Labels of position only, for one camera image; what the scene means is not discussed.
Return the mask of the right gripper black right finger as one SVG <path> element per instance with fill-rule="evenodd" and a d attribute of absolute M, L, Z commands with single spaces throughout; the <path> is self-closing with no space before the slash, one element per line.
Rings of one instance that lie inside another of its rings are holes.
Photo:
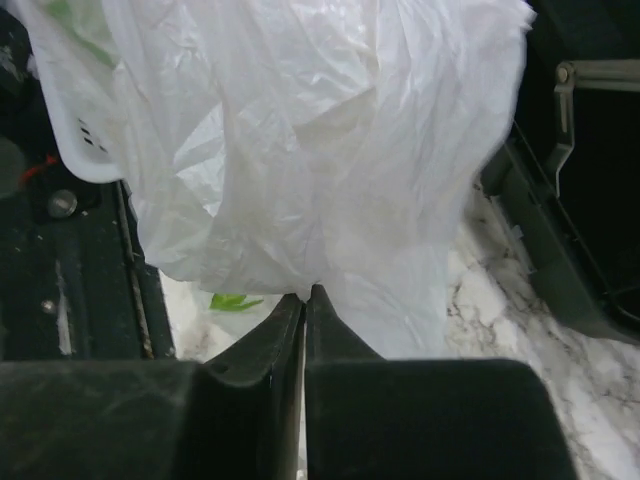
<path fill-rule="evenodd" d="M 510 359 L 387 360 L 314 286 L 306 311 L 312 479 L 573 479 L 541 379 Z"/>

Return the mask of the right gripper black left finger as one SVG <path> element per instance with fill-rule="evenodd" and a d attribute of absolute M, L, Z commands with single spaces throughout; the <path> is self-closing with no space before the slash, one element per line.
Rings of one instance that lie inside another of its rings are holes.
<path fill-rule="evenodd" d="M 5 362 L 5 479 L 293 479 L 304 307 L 205 363 Z"/>

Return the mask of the white plastic bag lemon print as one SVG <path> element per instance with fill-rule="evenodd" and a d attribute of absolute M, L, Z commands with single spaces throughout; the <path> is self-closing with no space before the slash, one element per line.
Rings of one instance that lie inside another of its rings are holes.
<path fill-rule="evenodd" d="M 448 352 L 448 251 L 512 123 L 524 1 L 20 1 L 130 189 L 146 260 Z"/>

